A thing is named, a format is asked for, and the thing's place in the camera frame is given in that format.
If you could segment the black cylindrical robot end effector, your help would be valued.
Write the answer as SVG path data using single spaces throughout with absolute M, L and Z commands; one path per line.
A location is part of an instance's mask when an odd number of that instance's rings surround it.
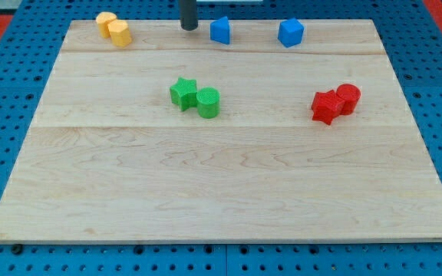
M 193 31 L 198 27 L 196 0 L 179 0 L 180 26 L 185 31 Z

